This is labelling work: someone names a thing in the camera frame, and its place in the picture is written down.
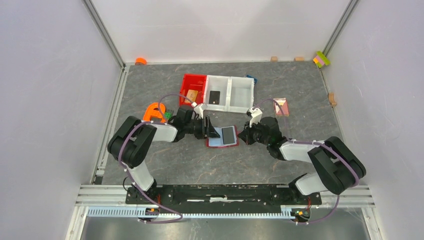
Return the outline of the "red card holder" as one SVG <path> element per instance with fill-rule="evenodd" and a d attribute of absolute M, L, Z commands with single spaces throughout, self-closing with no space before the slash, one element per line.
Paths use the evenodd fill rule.
<path fill-rule="evenodd" d="M 237 137 L 237 127 L 235 125 L 231 125 L 234 126 L 235 128 L 235 136 L 236 136 L 236 144 L 234 145 L 223 145 L 223 140 L 222 140 L 222 128 L 224 127 L 215 127 L 215 130 L 220 134 L 220 138 L 208 138 L 206 141 L 206 146 L 208 148 L 227 148 L 227 147 L 235 147 L 239 145 L 239 139 Z"/>

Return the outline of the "black credit card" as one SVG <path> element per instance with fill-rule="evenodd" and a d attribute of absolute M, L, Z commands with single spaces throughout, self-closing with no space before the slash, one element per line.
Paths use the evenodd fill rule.
<path fill-rule="evenodd" d="M 208 103 L 212 105 L 219 105 L 220 104 L 220 97 L 221 92 L 217 90 L 211 90 L 209 92 L 209 100 Z"/>
<path fill-rule="evenodd" d="M 237 143 L 234 126 L 223 127 L 221 129 L 221 133 L 222 133 L 222 144 L 224 146 L 231 146 Z"/>

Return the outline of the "gold striped credit card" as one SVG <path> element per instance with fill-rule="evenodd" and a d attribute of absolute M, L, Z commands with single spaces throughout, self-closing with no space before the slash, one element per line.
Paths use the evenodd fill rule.
<path fill-rule="evenodd" d="M 186 93 L 185 103 L 194 103 L 197 99 L 198 91 L 194 89 L 189 89 Z"/>

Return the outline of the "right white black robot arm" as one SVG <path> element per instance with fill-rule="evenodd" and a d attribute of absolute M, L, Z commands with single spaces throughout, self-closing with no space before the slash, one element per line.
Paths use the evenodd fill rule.
<path fill-rule="evenodd" d="M 247 122 L 238 137 L 247 145 L 265 145 L 275 159 L 313 165 L 313 173 L 301 175 L 290 183 L 288 196 L 295 204 L 302 204 L 312 193 L 329 191 L 340 195 L 358 185 L 367 174 L 362 162 L 339 137 L 331 136 L 322 141 L 290 139 L 282 134 L 275 117 Z"/>

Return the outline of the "white two-compartment bin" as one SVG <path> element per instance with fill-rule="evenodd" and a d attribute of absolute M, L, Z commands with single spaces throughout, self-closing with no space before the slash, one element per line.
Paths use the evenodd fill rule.
<path fill-rule="evenodd" d="M 252 78 L 207 75 L 203 100 L 206 110 L 244 114 L 253 106 L 254 87 Z M 210 91 L 220 91 L 219 104 L 209 104 Z"/>

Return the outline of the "green toy brick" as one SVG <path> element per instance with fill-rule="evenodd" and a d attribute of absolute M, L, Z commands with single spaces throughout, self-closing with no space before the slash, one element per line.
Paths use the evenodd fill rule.
<path fill-rule="evenodd" d="M 169 120 L 173 116 L 173 112 L 172 111 L 166 111 L 163 115 L 164 115 L 164 118 L 166 120 Z"/>

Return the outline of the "red plastic bin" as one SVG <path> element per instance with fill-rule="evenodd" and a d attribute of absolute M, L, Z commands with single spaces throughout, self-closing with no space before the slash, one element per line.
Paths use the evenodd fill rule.
<path fill-rule="evenodd" d="M 186 97 L 188 90 L 197 90 L 198 95 L 195 102 L 197 104 L 203 103 L 206 83 L 207 83 L 206 75 L 185 73 L 182 79 L 179 94 Z"/>

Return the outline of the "blue object behind bin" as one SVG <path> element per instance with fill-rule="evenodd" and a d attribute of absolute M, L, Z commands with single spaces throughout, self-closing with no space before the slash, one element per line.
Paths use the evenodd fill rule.
<path fill-rule="evenodd" d="M 256 85 L 257 84 L 257 82 L 258 82 L 258 79 L 257 78 L 255 78 L 255 77 L 253 77 L 253 76 L 251 76 L 251 75 L 249 75 L 249 74 L 246 74 L 245 75 L 245 77 L 246 78 L 251 78 L 251 79 L 253 79 L 253 82 L 254 82 L 254 84 Z"/>

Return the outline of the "orange letter e toy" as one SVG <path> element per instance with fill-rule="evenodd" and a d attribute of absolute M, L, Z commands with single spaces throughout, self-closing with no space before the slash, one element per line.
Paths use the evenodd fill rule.
<path fill-rule="evenodd" d="M 142 120 L 165 123 L 165 112 L 166 106 L 163 103 L 153 102 L 147 107 Z"/>

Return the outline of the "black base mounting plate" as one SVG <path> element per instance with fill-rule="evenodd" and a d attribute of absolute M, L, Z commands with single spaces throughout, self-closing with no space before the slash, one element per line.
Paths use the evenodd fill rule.
<path fill-rule="evenodd" d="M 164 184 L 151 187 L 147 196 L 181 214 L 280 213 L 281 206 L 320 205 L 321 195 L 301 195 L 281 184 Z"/>

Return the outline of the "small wooden block right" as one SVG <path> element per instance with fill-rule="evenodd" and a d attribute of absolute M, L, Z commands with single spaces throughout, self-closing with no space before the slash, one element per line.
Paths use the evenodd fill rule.
<path fill-rule="evenodd" d="M 294 58 L 294 61 L 296 61 L 296 62 L 303 62 L 304 60 L 305 60 L 305 58 L 302 57 L 302 56 L 297 56 L 297 57 Z"/>

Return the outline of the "wooden arch block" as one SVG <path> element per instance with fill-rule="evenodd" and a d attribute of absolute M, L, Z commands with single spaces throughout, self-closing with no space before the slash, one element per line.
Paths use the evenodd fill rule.
<path fill-rule="evenodd" d="M 333 92 L 329 92 L 329 93 L 328 93 L 328 101 L 329 101 L 330 106 L 331 106 L 332 108 L 336 107 L 336 106 L 337 106 L 337 104 L 338 104 L 338 103 L 336 102 L 335 94 L 334 94 Z"/>

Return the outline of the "orange tape roll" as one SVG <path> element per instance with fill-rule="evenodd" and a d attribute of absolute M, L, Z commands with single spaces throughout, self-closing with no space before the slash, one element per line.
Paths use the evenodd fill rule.
<path fill-rule="evenodd" d="M 142 57 L 138 57 L 135 59 L 134 62 L 135 65 L 146 65 L 147 64 L 147 60 L 142 58 Z"/>

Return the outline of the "colourful stacked toy bricks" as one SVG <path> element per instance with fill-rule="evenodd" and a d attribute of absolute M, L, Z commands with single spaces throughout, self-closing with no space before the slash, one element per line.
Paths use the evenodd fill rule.
<path fill-rule="evenodd" d="M 316 52 L 313 62 L 319 69 L 331 64 L 330 60 L 321 51 Z"/>

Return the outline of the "aluminium frame rail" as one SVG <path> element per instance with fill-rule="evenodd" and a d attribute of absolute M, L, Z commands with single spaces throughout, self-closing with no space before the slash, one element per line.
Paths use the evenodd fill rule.
<path fill-rule="evenodd" d="M 375 201 L 366 185 L 308 196 L 284 184 L 158 185 L 146 195 L 133 186 L 82 185 L 76 204 L 99 217 L 292 219 L 303 210 L 373 208 Z"/>

